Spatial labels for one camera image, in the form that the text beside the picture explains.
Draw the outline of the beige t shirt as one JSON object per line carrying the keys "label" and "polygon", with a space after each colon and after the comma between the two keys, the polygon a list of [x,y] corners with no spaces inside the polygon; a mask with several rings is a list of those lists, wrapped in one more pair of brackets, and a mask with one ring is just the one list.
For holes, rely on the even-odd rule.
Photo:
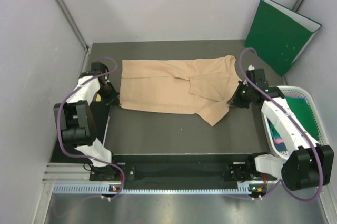
{"label": "beige t shirt", "polygon": [[210,126],[229,112],[240,78],[233,55],[194,60],[123,60],[120,103],[128,110],[197,114]]}

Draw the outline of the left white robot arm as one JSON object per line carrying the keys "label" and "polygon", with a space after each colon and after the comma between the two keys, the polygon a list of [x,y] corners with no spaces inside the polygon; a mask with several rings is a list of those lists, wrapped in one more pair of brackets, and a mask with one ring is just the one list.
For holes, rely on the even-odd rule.
{"label": "left white robot arm", "polygon": [[60,151],[82,160],[92,180],[122,180],[114,154],[103,143],[110,106],[118,93],[103,70],[83,72],[75,89],[53,107]]}

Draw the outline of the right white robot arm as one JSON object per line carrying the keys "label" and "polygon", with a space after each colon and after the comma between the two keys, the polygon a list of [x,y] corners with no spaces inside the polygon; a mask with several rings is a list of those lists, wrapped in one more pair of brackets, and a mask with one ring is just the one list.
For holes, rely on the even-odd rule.
{"label": "right white robot arm", "polygon": [[332,148],[319,144],[309,134],[277,86],[260,92],[239,81],[229,104],[236,108],[248,108],[251,104],[258,106],[280,135],[288,152],[287,158],[266,153],[250,155],[245,167],[249,178],[256,180],[266,173],[281,179],[290,191],[330,183],[334,158]]}

